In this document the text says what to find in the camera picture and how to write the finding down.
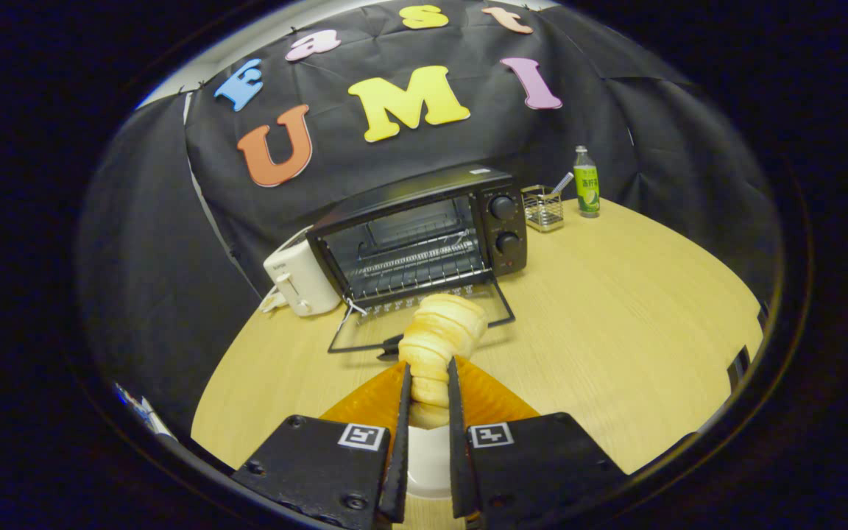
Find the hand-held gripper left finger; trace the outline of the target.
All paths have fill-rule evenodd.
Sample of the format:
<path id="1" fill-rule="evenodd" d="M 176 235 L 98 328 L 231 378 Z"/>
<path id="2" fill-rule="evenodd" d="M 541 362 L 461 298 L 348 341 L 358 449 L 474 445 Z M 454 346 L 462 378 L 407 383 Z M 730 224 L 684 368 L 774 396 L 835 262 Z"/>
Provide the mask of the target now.
<path id="1" fill-rule="evenodd" d="M 232 479 L 337 529 L 402 523 L 409 467 L 410 368 L 397 363 L 319 418 L 287 417 Z"/>

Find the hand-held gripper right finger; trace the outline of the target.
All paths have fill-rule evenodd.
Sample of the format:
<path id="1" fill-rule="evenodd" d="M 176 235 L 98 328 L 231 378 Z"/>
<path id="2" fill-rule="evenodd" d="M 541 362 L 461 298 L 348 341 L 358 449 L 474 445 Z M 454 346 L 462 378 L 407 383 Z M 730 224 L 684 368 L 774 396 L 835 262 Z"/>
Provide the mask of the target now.
<path id="1" fill-rule="evenodd" d="M 455 517 L 562 520 L 611 496 L 629 479 L 568 413 L 486 411 L 476 419 L 476 365 L 455 358 L 450 387 L 450 485 Z"/>

